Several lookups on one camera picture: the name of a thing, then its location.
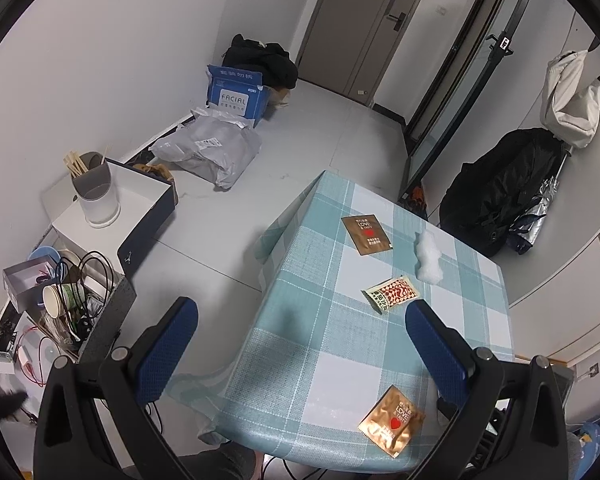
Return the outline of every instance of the white sticker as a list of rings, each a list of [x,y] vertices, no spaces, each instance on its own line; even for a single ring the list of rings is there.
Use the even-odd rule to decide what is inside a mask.
[[[224,108],[233,115],[244,117],[244,114],[247,111],[248,102],[249,96],[247,94],[222,89],[220,91],[220,101],[218,106]]]
[[[199,150],[204,150],[205,148],[211,148],[212,146],[215,146],[216,148],[218,148],[219,146],[222,146],[222,144],[220,144],[220,141],[218,139],[216,139],[215,137],[211,137],[210,139],[205,139],[205,140],[196,140],[195,143]]]

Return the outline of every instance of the floor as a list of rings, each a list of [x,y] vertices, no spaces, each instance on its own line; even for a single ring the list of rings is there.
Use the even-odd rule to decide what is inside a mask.
[[[321,171],[355,180],[390,200],[398,195],[406,160],[400,126],[369,108],[299,81],[289,106],[275,110],[256,130],[262,149],[227,192],[171,167],[179,203],[133,280],[138,298],[122,326],[120,344],[131,345],[177,297],[189,296],[198,304],[198,329],[176,371],[205,374],[235,356],[262,296],[251,247]],[[197,439],[190,409],[166,396],[158,408],[174,452],[207,449]],[[121,464],[128,465],[102,407],[101,414]],[[312,470],[291,468],[300,478]],[[288,478],[280,460],[267,470],[267,480]],[[353,475],[337,472],[323,477],[349,478]]]

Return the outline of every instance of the person's leg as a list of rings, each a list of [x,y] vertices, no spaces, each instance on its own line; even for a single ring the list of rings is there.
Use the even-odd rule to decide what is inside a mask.
[[[218,449],[178,458],[196,480],[258,480],[264,455],[229,442]],[[125,468],[124,473],[141,480],[135,466]]]

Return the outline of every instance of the dark blue box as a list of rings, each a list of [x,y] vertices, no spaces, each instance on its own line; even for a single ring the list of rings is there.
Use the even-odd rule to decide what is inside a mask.
[[[228,66],[209,65],[211,83],[206,92],[209,104],[258,124],[269,101],[269,89],[262,74]]]

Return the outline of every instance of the snack wrapper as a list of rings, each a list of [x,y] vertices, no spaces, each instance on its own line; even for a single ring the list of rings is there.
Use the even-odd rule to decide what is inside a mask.
[[[407,446],[420,431],[425,414],[395,386],[390,386],[382,398],[358,425],[369,439],[392,458]]]
[[[376,215],[345,216],[342,218],[342,223],[347,228],[356,249],[363,256],[394,248]]]
[[[362,293],[380,313],[389,310],[392,306],[420,297],[420,293],[406,276],[386,280],[379,285],[363,290]]]

